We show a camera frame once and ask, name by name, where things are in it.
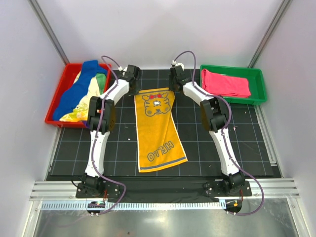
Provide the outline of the pink towel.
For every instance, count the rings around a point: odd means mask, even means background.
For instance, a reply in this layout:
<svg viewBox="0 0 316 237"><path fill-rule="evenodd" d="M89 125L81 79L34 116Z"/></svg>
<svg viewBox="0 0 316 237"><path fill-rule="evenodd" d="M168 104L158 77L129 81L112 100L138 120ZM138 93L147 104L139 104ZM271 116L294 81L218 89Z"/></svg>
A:
<svg viewBox="0 0 316 237"><path fill-rule="evenodd" d="M246 78L212 73L207 69L201 71L201 78L202 88L210 94L241 98L251 95Z"/></svg>

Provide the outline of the yellow and blue towel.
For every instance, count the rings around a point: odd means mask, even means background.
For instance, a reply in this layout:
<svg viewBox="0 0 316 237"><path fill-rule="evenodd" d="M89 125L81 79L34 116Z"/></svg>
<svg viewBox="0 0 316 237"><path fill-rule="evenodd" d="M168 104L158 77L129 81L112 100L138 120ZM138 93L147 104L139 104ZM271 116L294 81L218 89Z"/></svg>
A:
<svg viewBox="0 0 316 237"><path fill-rule="evenodd" d="M138 171L156 172L188 161L172 115L174 92L167 87L134 96Z"/></svg>

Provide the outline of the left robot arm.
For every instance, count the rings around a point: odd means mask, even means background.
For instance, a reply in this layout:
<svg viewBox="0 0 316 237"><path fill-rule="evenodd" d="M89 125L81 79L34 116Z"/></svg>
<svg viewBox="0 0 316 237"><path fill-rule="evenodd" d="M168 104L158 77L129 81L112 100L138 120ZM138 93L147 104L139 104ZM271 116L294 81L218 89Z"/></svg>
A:
<svg viewBox="0 0 316 237"><path fill-rule="evenodd" d="M102 95L91 97L89 102L87 125L91 144L85 172L77 184L77 198L99 198L107 188L116 189L114 197L117 197L119 188L126 188L123 183L104 176L104 157L108 138L116 124L115 105L124 95L137 93L141 70L137 66L128 65L119 71L121 75L116 77L113 85Z"/></svg>

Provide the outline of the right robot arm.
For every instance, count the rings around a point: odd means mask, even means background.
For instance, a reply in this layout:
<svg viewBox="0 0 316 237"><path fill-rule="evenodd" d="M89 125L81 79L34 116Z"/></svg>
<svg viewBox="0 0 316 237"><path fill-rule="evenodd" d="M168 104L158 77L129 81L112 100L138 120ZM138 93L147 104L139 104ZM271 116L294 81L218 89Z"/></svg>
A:
<svg viewBox="0 0 316 237"><path fill-rule="evenodd" d="M232 111L228 102L223 97L202 89L194 80L186 78L184 67L180 63L175 63L170 68L169 88L182 92L200 106L202 125L213 139L220 159L222 192L228 196L241 195L245 177L229 138L228 125Z"/></svg>

